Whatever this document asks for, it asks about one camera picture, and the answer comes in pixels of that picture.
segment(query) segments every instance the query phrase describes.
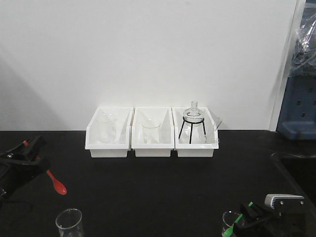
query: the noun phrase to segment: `white plastic bin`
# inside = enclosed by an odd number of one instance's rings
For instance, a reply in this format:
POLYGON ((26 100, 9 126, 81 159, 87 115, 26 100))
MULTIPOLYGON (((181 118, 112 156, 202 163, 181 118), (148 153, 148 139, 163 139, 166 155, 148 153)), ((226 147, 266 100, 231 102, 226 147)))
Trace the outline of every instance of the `white plastic bin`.
POLYGON ((85 134, 85 148, 90 150, 93 158, 127 157, 130 151, 130 133, 133 108, 101 108, 98 107, 87 127, 85 134), (109 115, 113 121, 114 133, 112 142, 101 142, 100 139, 100 118, 109 115))
POLYGON ((207 107, 199 107, 204 111, 204 124, 207 139, 201 140, 204 135, 202 123, 194 125, 192 131, 192 141, 189 144, 191 125, 184 124, 181 137, 179 133, 183 123, 183 112, 187 108, 172 107, 172 115, 174 122, 175 150, 178 157, 212 157, 214 149, 218 149, 217 128, 207 107))
POLYGON ((137 157, 170 157, 170 151, 174 149, 170 107, 136 107, 132 125, 132 149, 135 150, 137 157), (145 127, 148 121, 152 121, 151 124, 155 127, 152 132, 145 127))

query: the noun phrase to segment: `blue container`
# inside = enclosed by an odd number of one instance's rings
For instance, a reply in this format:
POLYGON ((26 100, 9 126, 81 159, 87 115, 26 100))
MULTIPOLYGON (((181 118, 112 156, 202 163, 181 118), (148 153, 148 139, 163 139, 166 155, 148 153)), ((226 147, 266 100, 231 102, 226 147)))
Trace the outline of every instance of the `blue container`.
POLYGON ((288 78, 276 130, 291 140, 316 140, 316 77, 288 78))

